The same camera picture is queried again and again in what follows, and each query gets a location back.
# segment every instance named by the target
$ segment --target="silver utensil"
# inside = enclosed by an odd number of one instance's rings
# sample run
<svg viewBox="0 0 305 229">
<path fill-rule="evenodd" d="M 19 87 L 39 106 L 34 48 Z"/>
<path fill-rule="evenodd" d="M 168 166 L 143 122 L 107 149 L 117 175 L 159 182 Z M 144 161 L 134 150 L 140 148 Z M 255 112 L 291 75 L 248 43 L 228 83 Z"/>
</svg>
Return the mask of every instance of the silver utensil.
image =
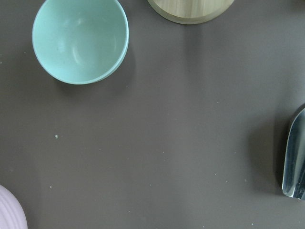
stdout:
<svg viewBox="0 0 305 229">
<path fill-rule="evenodd" d="M 305 200 L 305 109 L 289 130 L 282 189 L 286 196 Z"/>
</svg>

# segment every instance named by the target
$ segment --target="bowl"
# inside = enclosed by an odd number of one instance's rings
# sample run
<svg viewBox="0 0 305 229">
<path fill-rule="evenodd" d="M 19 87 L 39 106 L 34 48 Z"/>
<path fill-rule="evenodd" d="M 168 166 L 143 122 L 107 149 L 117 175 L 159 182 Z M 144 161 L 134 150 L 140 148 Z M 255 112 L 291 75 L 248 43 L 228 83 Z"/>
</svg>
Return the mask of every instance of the bowl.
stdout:
<svg viewBox="0 0 305 229">
<path fill-rule="evenodd" d="M 71 84 L 112 74 L 126 55 L 128 40 L 127 18 L 117 0 L 46 0 L 32 31 L 39 63 Z"/>
<path fill-rule="evenodd" d="M 20 203 L 14 195 L 2 185 L 0 185 L 0 228 L 28 228 L 27 220 Z"/>
</svg>

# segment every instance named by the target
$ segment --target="wooden lid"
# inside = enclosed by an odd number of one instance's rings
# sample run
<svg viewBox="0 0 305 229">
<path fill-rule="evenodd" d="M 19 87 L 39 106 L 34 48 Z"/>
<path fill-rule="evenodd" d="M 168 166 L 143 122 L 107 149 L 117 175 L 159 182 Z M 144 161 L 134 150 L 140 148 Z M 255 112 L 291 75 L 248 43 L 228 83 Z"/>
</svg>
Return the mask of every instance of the wooden lid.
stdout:
<svg viewBox="0 0 305 229">
<path fill-rule="evenodd" d="M 216 18 L 234 0 L 148 0 L 161 16 L 180 24 L 199 24 Z"/>
</svg>

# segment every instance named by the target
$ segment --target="mint green bowl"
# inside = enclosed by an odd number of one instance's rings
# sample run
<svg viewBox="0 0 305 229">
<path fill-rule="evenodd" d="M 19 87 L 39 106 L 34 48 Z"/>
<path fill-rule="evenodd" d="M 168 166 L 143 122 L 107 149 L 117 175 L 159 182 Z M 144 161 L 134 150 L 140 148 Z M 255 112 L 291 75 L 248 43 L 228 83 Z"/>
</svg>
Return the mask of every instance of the mint green bowl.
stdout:
<svg viewBox="0 0 305 229">
<path fill-rule="evenodd" d="M 112 74 L 126 55 L 128 39 L 127 18 L 117 0 L 46 0 L 32 31 L 42 67 L 71 84 Z"/>
</svg>

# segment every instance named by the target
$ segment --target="metal scoop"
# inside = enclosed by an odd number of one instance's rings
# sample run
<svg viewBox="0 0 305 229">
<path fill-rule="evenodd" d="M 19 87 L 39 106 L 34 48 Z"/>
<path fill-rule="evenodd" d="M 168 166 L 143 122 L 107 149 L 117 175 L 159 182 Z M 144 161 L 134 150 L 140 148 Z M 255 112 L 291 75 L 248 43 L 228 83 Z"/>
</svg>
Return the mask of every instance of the metal scoop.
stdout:
<svg viewBox="0 0 305 229">
<path fill-rule="evenodd" d="M 286 196 L 305 200 L 305 109 L 290 127 L 282 189 Z"/>
</svg>

